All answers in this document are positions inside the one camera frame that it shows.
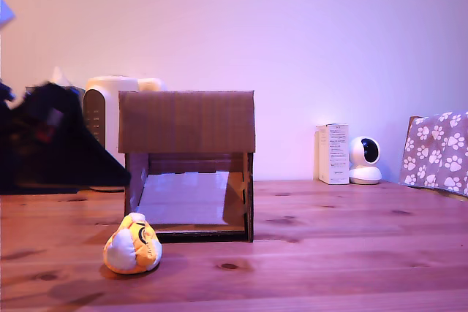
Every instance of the paw print blanket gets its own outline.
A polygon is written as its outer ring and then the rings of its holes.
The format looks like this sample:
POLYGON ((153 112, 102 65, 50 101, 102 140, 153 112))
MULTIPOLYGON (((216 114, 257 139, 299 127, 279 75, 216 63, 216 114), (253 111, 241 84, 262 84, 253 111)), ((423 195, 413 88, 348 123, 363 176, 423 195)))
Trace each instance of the paw print blanket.
POLYGON ((400 184, 468 197, 468 113, 416 118, 404 146, 400 184))

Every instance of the cardboard box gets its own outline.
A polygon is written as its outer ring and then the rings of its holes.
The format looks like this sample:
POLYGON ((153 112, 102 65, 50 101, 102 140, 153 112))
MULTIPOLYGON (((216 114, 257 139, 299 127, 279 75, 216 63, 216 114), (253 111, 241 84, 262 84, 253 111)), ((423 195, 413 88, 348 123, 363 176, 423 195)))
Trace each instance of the cardboard box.
POLYGON ((327 124, 319 129, 319 179, 327 184, 349 184, 348 125, 327 124))
POLYGON ((167 241, 253 241, 252 91, 119 93, 125 214, 167 241))

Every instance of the stuffed animal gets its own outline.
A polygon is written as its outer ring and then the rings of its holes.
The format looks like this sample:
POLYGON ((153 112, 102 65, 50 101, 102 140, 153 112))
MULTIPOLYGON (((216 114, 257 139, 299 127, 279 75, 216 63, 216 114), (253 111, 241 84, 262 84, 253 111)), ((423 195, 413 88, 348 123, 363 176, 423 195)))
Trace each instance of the stuffed animal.
POLYGON ((161 243, 141 213, 125 216, 104 247, 105 265, 119 274, 153 270, 159 264, 161 255, 161 243))

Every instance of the white security camera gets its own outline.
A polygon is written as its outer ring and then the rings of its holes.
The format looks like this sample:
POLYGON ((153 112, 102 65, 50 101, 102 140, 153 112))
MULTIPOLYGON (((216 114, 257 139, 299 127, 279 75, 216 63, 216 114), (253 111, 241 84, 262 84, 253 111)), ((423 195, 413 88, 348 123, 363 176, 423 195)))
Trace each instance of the white security camera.
POLYGON ((350 182, 378 184, 382 173, 375 167, 380 159, 379 143, 370 137, 357 137, 350 143, 350 182))

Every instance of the black bag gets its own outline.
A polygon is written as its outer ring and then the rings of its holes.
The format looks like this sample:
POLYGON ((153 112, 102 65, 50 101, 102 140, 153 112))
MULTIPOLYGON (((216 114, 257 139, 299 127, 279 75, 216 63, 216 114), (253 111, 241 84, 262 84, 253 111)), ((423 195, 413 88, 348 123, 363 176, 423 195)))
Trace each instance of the black bag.
POLYGON ((0 106, 0 191, 44 186, 86 189, 129 182, 129 172, 86 128, 72 88, 46 83, 16 108, 0 106))

